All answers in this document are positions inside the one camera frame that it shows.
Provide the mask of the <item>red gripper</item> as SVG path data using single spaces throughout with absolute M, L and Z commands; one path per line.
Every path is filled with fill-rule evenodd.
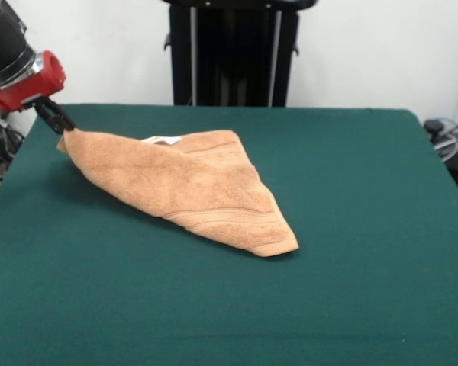
M 58 135 L 76 128 L 73 120 L 50 98 L 63 90 L 66 73 L 54 53 L 38 53 L 31 67 L 12 82 L 0 86 L 0 111 L 11 113 L 26 109 L 32 101 L 37 115 Z

